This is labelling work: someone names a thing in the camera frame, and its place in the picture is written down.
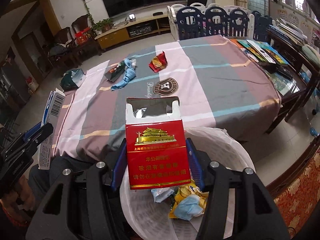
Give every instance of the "black monitor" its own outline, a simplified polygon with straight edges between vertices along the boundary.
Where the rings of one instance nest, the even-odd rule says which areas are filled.
[[[208,0],[187,0],[187,6],[190,6],[191,4],[193,4],[195,2],[202,3],[204,6],[206,6],[207,5],[207,1]]]

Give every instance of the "wooden tv cabinet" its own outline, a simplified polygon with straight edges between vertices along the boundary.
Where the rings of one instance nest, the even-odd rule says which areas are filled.
[[[162,24],[163,22],[166,23],[166,20],[168,22],[168,27],[161,27],[161,23],[158,22],[161,21]],[[139,34],[137,36],[134,37],[130,37],[129,35],[129,31],[131,28],[134,28],[135,25],[141,25],[141,24],[151,24],[152,25],[152,32],[149,33],[144,33],[144,34]],[[111,29],[105,33],[102,33],[100,35],[98,35],[97,37],[95,37],[95,40],[98,40],[101,49],[106,49],[109,48],[113,45],[119,44],[121,42],[124,41],[129,41],[129,40],[133,40],[135,38],[141,37],[141,36],[145,36],[148,34],[152,34],[152,33],[161,33],[163,31],[168,31],[170,30],[169,27],[169,20],[168,20],[168,16],[166,14],[163,15],[158,15],[158,16],[154,16],[154,17],[144,17],[144,18],[139,18],[134,22],[129,22],[127,25],[118,27],[116,29]]]

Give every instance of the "drawer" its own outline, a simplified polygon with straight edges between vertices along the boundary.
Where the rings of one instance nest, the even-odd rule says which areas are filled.
[[[126,28],[114,31],[98,39],[102,49],[111,47],[123,41],[129,40],[129,35]]]

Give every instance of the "tv stand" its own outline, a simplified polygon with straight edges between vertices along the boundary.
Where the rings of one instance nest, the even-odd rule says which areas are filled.
[[[146,33],[137,33],[134,35],[132,30],[135,28],[144,28]],[[153,33],[161,33],[170,30],[169,20],[167,15],[158,15],[151,17],[138,18],[134,22],[129,22],[127,25],[111,29],[102,33],[94,39],[98,41],[101,49],[109,48],[113,45],[119,44],[124,41],[133,40],[135,38],[145,36]]]

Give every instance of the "potted plant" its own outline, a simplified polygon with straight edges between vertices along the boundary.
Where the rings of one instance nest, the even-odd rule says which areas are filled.
[[[92,27],[97,35],[101,34],[101,32],[107,32],[112,28],[112,19],[108,18],[98,21]]]

